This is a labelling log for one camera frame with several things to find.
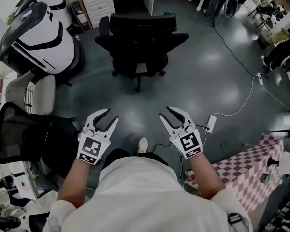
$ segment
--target forearm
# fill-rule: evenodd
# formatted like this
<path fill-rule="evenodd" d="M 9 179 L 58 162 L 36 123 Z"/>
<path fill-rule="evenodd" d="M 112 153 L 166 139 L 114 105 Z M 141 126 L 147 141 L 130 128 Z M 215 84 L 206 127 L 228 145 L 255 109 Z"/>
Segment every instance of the forearm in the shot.
<path fill-rule="evenodd" d="M 211 199 L 226 187 L 203 153 L 189 158 L 201 196 Z"/>
<path fill-rule="evenodd" d="M 84 204 L 89 169 L 89 163 L 75 159 L 63 182 L 58 200 L 66 200 L 76 208 L 82 206 Z"/>

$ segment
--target strap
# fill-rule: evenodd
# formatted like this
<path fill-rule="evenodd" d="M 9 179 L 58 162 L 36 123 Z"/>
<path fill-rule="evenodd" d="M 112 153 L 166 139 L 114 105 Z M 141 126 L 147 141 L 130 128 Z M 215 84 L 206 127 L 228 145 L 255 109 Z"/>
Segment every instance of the strap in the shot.
<path fill-rule="evenodd" d="M 242 216 L 238 213 L 228 214 L 230 231 L 249 232 L 249 225 L 244 223 Z"/>

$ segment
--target power adapter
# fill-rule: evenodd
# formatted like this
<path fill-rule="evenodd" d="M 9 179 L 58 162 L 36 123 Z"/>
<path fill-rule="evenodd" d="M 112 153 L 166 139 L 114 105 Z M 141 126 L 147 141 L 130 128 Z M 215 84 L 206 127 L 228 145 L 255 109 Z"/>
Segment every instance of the power adapter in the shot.
<path fill-rule="evenodd" d="M 262 77 L 261 77 L 261 73 L 260 72 L 257 73 L 257 77 L 258 77 L 259 84 L 261 86 L 263 86 L 263 81 L 262 81 Z"/>
<path fill-rule="evenodd" d="M 211 116 L 209 117 L 208 122 L 207 122 L 206 127 L 205 127 L 205 131 L 206 131 L 207 133 L 212 133 L 213 128 L 214 128 L 214 125 L 215 125 L 215 123 L 216 123 L 216 119 L 217 119 L 217 118 L 216 118 L 214 115 L 211 115 Z"/>

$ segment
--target checkered tablecloth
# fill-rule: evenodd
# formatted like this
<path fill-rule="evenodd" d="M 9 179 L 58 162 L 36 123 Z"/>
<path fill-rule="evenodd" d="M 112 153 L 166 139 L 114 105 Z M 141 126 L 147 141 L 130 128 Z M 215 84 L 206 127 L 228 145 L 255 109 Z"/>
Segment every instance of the checkered tablecloth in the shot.
<path fill-rule="evenodd" d="M 259 144 L 226 160 L 213 164 L 222 182 L 233 189 L 246 212 L 252 212 L 277 187 L 281 176 L 278 167 L 267 167 L 270 157 L 280 160 L 284 151 L 282 140 L 263 135 Z M 270 174 L 268 184 L 258 181 L 262 173 Z"/>

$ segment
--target black mesh chair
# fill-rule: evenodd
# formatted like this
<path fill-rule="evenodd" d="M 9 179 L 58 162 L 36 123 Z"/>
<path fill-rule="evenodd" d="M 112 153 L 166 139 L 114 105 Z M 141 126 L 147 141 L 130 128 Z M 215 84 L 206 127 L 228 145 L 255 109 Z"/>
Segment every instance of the black mesh chair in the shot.
<path fill-rule="evenodd" d="M 0 164 L 32 162 L 40 179 L 57 191 L 51 179 L 68 174 L 77 154 L 78 133 L 69 119 L 27 114 L 8 102 L 0 111 Z M 40 160 L 51 169 L 49 174 L 42 171 Z"/>
<path fill-rule="evenodd" d="M 167 53 L 181 45 L 189 35 L 173 34 L 177 30 L 176 15 L 123 16 L 112 14 L 99 23 L 97 44 L 110 52 L 113 59 L 113 75 L 121 73 L 131 79 L 137 77 L 137 92 L 140 92 L 140 77 L 153 77 L 157 72 L 165 75 Z M 146 72 L 136 72 L 137 65 L 145 63 Z"/>

